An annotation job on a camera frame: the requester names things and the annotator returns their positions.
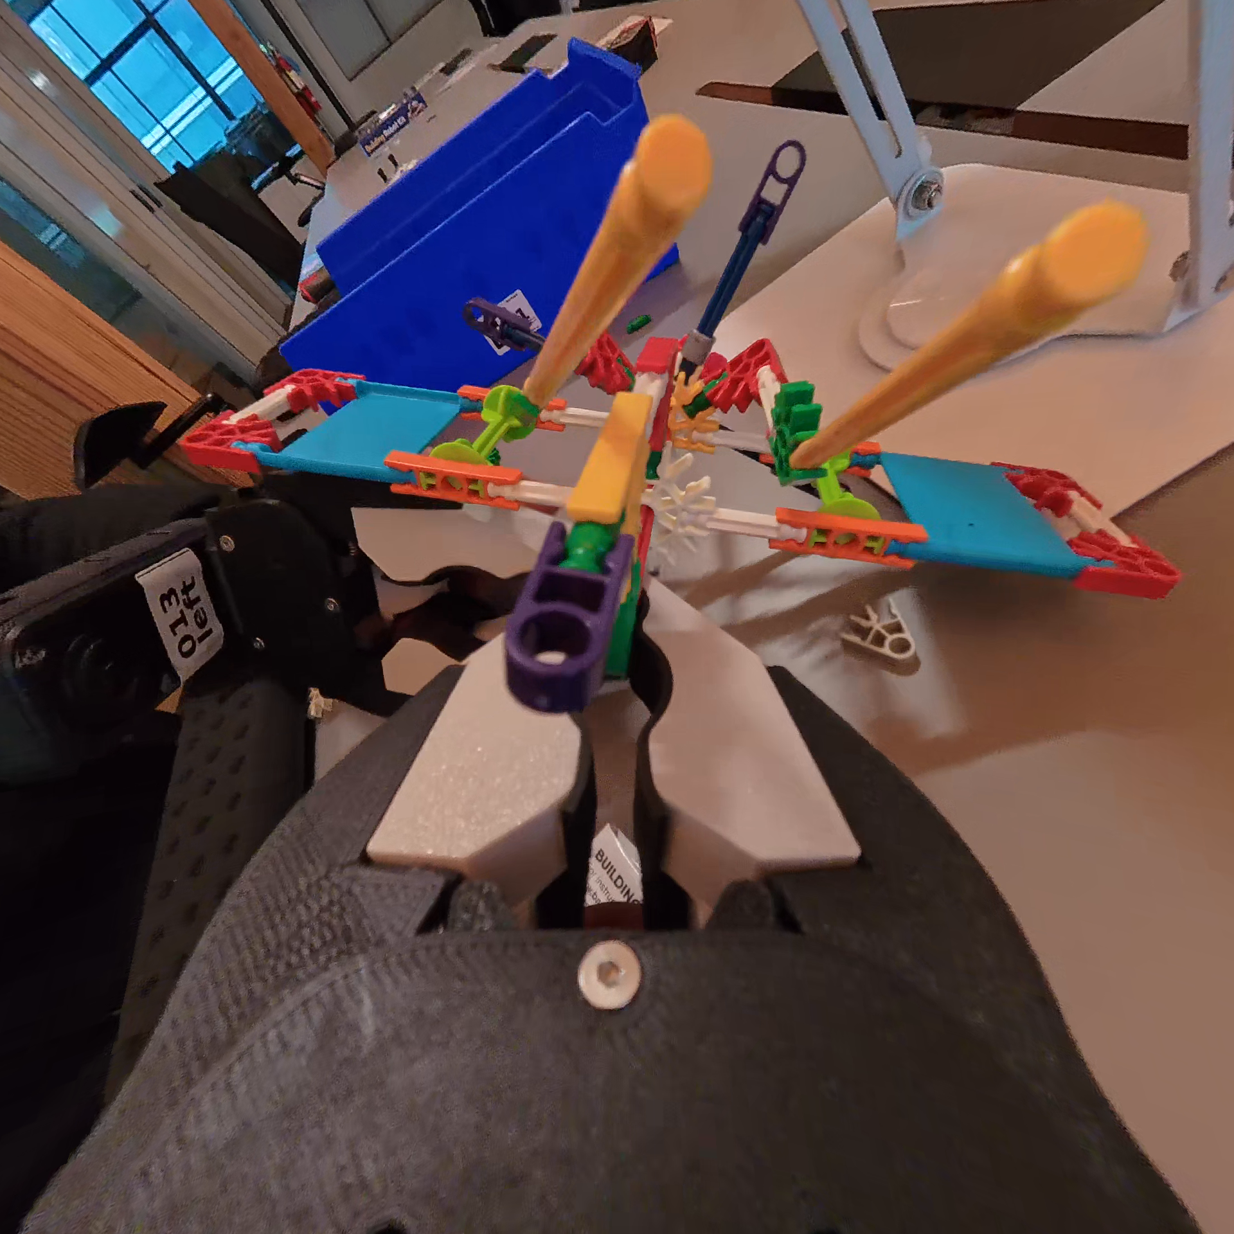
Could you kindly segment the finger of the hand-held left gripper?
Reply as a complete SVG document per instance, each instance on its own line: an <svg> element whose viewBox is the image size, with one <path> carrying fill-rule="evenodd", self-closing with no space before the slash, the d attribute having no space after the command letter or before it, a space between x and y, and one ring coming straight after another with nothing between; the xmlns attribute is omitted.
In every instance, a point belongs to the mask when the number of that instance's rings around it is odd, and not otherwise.
<svg viewBox="0 0 1234 1234"><path fill-rule="evenodd" d="M422 591L383 608L383 678L401 697L413 697L443 670L462 668L496 640L513 611L509 594Z"/></svg>
<svg viewBox="0 0 1234 1234"><path fill-rule="evenodd" d="M530 573L550 525L533 508L352 508L359 551L391 582L408 587L464 569L499 579Z"/></svg>

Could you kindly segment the colourful toy construction model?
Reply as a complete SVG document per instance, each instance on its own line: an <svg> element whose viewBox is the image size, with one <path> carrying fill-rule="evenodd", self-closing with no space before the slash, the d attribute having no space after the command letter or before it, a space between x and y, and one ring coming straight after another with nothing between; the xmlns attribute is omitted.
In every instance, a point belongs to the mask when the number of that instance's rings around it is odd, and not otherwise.
<svg viewBox="0 0 1234 1234"><path fill-rule="evenodd" d="M504 636L509 687L542 714L577 714L603 680L628 674L647 558L682 537L731 534L794 557L1169 594L1180 571L1066 473L905 456L871 440L1029 348L1133 336L1151 256L1139 209L1079 198L1081 210L942 333L898 342L900 363L882 360L888 376L823 426L813 385L787 381L769 339L723 361L697 331L648 341L631 363L603 333L634 278L678 239L709 177L692 122L650 122L549 339L513 308L464 308L493 342L537 354L521 389L451 396L303 369L249 410L210 416L182 452L220 470L377 481L431 504L556 515Z"/></svg>

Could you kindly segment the white tilted reading stand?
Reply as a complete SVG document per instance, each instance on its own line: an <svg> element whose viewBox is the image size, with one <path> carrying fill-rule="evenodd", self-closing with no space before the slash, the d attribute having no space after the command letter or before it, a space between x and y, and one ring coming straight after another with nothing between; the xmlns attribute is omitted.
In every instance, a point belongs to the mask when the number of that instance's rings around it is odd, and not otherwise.
<svg viewBox="0 0 1234 1234"><path fill-rule="evenodd" d="M1000 163L875 155L900 195L865 210L719 327L769 339L823 422L921 355L1003 268L1101 201L1151 232L1135 283L874 440L900 454L1062 470L1122 512L1232 444L1232 2L1188 2L1188 190Z"/></svg>

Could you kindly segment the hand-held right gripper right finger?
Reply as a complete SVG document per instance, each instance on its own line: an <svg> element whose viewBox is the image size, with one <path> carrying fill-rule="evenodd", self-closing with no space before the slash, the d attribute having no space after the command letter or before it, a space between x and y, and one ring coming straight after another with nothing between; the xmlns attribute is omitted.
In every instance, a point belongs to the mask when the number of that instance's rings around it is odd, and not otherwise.
<svg viewBox="0 0 1234 1234"><path fill-rule="evenodd" d="M858 861L769 666L660 582L641 603L631 687L648 711L634 781L648 928L709 918L737 882Z"/></svg>

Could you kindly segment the black office chair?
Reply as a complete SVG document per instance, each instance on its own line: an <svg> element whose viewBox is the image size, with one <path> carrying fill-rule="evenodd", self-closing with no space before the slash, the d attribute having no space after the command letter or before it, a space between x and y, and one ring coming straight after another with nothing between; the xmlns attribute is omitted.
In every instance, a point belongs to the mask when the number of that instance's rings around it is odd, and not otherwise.
<svg viewBox="0 0 1234 1234"><path fill-rule="evenodd" d="M189 218L246 252L274 280L299 283L305 247L253 190L246 164L227 147L177 168L156 190Z"/></svg>

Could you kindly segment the blue plastic bin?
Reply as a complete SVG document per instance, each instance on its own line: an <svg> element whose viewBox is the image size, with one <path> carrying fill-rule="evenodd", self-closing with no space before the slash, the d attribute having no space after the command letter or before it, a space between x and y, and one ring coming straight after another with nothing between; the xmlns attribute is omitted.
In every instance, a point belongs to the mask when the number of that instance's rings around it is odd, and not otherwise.
<svg viewBox="0 0 1234 1234"><path fill-rule="evenodd" d="M581 41L399 177L317 254L340 300L284 344L292 369L451 390L519 367L469 327L472 299L517 296L550 327L648 111L641 69Z"/></svg>

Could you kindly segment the folded instruction booklet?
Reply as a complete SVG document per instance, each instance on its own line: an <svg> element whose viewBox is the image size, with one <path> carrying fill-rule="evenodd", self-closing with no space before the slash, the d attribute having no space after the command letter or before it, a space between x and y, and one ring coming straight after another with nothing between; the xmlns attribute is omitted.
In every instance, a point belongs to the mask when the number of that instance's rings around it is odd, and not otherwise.
<svg viewBox="0 0 1234 1234"><path fill-rule="evenodd" d="M604 825L592 843L583 908L642 904L642 872L634 843Z"/></svg>

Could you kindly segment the grey toy connector piece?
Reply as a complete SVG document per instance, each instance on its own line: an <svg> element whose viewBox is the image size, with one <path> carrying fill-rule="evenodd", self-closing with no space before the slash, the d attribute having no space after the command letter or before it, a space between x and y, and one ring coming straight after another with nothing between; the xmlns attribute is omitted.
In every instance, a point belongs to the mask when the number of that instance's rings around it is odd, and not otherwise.
<svg viewBox="0 0 1234 1234"><path fill-rule="evenodd" d="M915 634L894 599L845 617L841 643L903 677L921 668Z"/></svg>

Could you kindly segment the window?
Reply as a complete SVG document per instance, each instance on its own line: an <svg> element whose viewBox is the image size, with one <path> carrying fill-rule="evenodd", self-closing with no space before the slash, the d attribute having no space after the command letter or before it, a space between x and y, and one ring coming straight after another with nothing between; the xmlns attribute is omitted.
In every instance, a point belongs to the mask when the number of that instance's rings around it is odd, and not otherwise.
<svg viewBox="0 0 1234 1234"><path fill-rule="evenodd" d="M10 2L166 171L220 152L262 108L191 2Z"/></svg>

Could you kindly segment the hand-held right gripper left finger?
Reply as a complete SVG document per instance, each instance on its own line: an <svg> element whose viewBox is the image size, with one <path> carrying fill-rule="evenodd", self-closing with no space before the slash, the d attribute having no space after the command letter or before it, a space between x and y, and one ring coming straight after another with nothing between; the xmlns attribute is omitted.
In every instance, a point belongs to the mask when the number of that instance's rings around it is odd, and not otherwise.
<svg viewBox="0 0 1234 1234"><path fill-rule="evenodd" d="M498 886L539 928L581 928L597 825L592 744L576 717L522 706L504 638L451 683L366 855Z"/></svg>

